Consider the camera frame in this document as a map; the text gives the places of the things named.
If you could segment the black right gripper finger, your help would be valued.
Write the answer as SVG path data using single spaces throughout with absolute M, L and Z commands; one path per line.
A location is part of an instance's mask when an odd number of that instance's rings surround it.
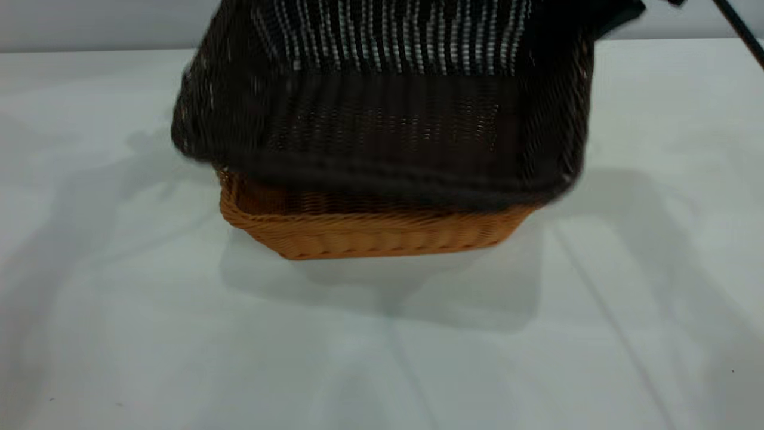
M 617 28 L 638 19 L 644 11 L 646 5 L 642 1 L 596 1 L 595 38 L 603 38 Z

